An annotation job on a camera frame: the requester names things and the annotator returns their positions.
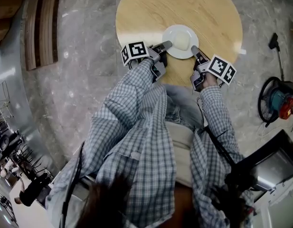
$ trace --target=hand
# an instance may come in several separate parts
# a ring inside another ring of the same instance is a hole
[[[214,76],[211,73],[206,73],[205,74],[205,80],[202,83],[203,88],[205,89],[206,87],[217,86],[217,85],[218,85],[218,83],[217,83],[216,76]]]

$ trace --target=hair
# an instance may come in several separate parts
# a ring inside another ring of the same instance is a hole
[[[22,204],[22,201],[21,201],[21,199],[19,197],[14,198],[14,201],[15,201],[16,204]]]
[[[111,186],[105,183],[94,184],[76,228],[85,228],[90,224],[101,227],[123,227],[123,213],[126,208],[126,196],[130,188],[125,178],[118,177]]]
[[[98,228],[124,226],[123,213],[126,209],[127,194],[130,188],[128,182],[121,176],[114,180],[111,186],[106,183],[94,184],[89,189],[89,195],[76,228],[85,228],[96,224]],[[234,187],[225,190],[216,187],[215,193],[219,202],[212,201],[218,210],[222,210],[230,221],[230,228],[240,228],[241,223],[247,218],[249,210],[246,201],[240,198],[241,193]],[[198,222],[198,217],[188,218],[189,226]]]
[[[0,176],[1,176],[1,177],[6,177],[6,176],[7,176],[7,172],[5,171],[5,169],[3,169],[3,170],[0,172]]]

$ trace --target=plaid shirt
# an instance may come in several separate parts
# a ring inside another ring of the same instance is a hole
[[[125,212],[127,227],[157,227],[174,213],[176,163],[165,115],[164,86],[151,87],[151,61],[129,71],[105,98],[91,120],[83,148],[81,177],[96,174],[96,182],[112,183],[122,174],[131,184]],[[242,160],[235,132],[218,86],[200,94],[208,125],[235,162]],[[193,204],[201,227],[228,226],[224,214],[211,204],[213,186],[223,186],[229,164],[209,135],[196,130],[190,149]],[[47,199],[66,189],[74,157],[61,171]],[[252,205],[249,192],[244,197]]]

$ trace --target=wall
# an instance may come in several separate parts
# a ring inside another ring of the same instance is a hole
[[[42,166],[47,167],[54,175],[58,168],[40,136],[28,105],[22,80],[20,64],[20,26],[21,8],[13,18],[10,31],[0,45],[0,84],[6,81],[10,96],[9,109],[14,116],[7,119],[10,128],[19,130],[25,142],[33,150],[35,159],[42,157]]]
[[[293,228],[293,190],[269,212],[273,228]]]

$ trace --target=metal rack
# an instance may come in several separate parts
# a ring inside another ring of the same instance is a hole
[[[12,118],[13,115],[9,110],[10,97],[6,81],[3,81],[0,84],[0,89],[4,95],[4,97],[0,100],[0,125],[5,124],[6,127],[9,128],[6,119]]]
[[[11,205],[10,201],[8,199],[6,199],[6,197],[4,195],[2,195],[1,193],[0,193],[0,205],[2,207],[4,207],[4,209],[10,215],[10,217],[12,219],[11,221],[13,221],[14,223],[17,224],[17,220],[16,220],[15,215],[13,213],[13,209],[12,209],[12,205]]]

